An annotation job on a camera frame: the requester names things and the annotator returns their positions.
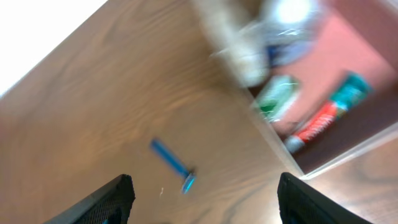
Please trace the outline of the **white Pantene tube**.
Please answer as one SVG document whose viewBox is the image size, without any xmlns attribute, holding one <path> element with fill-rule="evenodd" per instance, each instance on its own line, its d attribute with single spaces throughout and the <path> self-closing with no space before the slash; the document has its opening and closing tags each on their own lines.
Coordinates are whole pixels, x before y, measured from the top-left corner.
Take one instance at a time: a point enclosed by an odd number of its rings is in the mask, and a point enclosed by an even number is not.
<svg viewBox="0 0 398 224">
<path fill-rule="evenodd" d="M 243 88 L 260 85 L 269 74 L 259 24 L 240 1 L 194 0 L 203 33 L 214 55 Z"/>
</svg>

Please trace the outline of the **blue disposable razor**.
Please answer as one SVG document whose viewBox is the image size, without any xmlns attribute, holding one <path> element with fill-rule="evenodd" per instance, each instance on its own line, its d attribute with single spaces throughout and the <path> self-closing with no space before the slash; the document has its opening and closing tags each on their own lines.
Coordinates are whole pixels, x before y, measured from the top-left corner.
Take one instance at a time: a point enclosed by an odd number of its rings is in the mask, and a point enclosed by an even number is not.
<svg viewBox="0 0 398 224">
<path fill-rule="evenodd" d="M 187 194 L 196 180 L 195 172 L 193 170 L 189 170 L 187 166 L 184 165 L 183 162 L 160 140 L 153 139 L 150 142 L 150 147 L 183 179 L 181 192 L 183 194 Z"/>
</svg>

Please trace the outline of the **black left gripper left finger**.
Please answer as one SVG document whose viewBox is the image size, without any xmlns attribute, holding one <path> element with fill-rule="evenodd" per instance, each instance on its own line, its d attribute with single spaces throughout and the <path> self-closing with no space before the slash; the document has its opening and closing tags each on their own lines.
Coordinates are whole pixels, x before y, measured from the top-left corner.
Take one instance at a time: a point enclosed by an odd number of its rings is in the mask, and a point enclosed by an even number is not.
<svg viewBox="0 0 398 224">
<path fill-rule="evenodd" d="M 135 199 L 131 176 L 121 174 L 47 223 L 126 224 Z"/>
</svg>

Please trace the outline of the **green white soap packet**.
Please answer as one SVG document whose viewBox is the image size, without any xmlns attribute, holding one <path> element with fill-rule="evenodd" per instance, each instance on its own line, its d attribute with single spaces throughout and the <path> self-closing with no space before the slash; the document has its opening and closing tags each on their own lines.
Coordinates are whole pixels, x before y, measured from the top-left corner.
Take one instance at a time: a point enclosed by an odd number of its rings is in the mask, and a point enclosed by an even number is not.
<svg viewBox="0 0 398 224">
<path fill-rule="evenodd" d="M 298 98 L 301 82 L 291 75 L 272 77 L 254 101 L 259 113 L 270 123 L 280 121 Z"/>
</svg>

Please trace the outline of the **Colgate toothpaste tube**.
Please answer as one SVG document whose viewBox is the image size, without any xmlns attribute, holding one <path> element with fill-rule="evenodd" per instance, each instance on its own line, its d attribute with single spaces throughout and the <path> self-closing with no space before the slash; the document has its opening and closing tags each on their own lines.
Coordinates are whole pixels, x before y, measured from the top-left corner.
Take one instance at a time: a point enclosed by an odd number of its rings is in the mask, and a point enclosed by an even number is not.
<svg viewBox="0 0 398 224">
<path fill-rule="evenodd" d="M 347 73 L 346 79 L 308 122 L 284 141 L 286 149 L 291 154 L 298 152 L 351 108 L 364 100 L 371 91 L 370 84 L 362 76 L 353 72 Z"/>
</svg>

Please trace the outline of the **purple hand soap pump bottle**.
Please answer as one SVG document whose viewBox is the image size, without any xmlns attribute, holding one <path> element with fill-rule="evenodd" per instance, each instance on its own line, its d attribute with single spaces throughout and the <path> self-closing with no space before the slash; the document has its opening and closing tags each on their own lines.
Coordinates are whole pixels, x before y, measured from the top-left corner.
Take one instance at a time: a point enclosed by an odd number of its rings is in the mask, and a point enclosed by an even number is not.
<svg viewBox="0 0 398 224">
<path fill-rule="evenodd" d="M 241 30 L 239 51 L 261 67 L 279 67 L 302 58 L 315 44 L 325 13 L 317 0 L 267 0 Z"/>
</svg>

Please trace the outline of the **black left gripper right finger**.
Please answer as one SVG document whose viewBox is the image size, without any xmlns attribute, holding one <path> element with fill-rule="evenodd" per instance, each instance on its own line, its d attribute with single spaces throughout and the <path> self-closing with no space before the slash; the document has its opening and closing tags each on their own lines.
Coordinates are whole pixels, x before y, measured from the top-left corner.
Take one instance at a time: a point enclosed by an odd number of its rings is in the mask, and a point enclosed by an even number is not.
<svg viewBox="0 0 398 224">
<path fill-rule="evenodd" d="M 283 224 L 370 224 L 289 172 L 281 173 L 277 196 Z"/>
</svg>

